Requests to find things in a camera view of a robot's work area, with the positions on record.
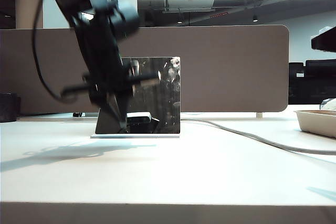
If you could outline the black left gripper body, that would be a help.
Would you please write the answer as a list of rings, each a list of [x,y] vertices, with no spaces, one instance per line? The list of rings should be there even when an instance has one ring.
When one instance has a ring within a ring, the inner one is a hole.
[[[118,41],[138,30],[135,9],[97,10],[93,19],[84,21],[77,17],[76,21],[74,31],[89,72],[83,76],[84,84],[64,88],[62,98],[86,91],[91,103],[97,106],[112,104],[114,94],[128,95],[129,103],[134,87],[160,82],[159,71],[139,74],[133,62],[122,62]]]

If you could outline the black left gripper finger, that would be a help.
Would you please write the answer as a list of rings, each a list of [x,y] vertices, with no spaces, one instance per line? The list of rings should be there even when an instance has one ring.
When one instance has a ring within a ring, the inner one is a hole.
[[[100,108],[99,130],[125,130],[125,120],[121,118],[116,102],[105,104]]]
[[[119,124],[127,123],[128,95],[114,94],[112,96],[113,116]]]

